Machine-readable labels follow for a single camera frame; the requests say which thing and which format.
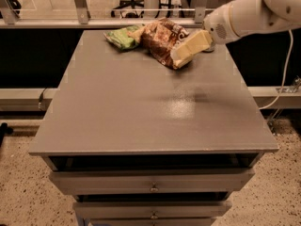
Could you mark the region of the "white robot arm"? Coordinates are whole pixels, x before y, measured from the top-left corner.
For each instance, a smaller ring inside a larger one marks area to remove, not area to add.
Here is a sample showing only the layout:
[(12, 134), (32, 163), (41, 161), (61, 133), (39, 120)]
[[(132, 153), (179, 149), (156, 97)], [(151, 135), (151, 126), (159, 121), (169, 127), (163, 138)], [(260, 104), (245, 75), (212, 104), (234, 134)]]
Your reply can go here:
[(175, 69), (214, 44), (226, 44), (253, 34), (271, 34), (299, 28), (301, 0), (233, 0), (203, 20), (203, 28), (171, 50)]

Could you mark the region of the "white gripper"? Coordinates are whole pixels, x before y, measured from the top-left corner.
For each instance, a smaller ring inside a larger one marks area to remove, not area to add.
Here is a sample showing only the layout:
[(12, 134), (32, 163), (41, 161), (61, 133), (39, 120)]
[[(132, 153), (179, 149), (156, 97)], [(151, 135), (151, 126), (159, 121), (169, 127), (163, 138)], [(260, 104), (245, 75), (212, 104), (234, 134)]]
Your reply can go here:
[(232, 3), (223, 5), (208, 14), (204, 20), (206, 30), (193, 32), (183, 41), (175, 44), (170, 51), (174, 69), (189, 63), (194, 56), (216, 44), (227, 44), (240, 39), (231, 24)]

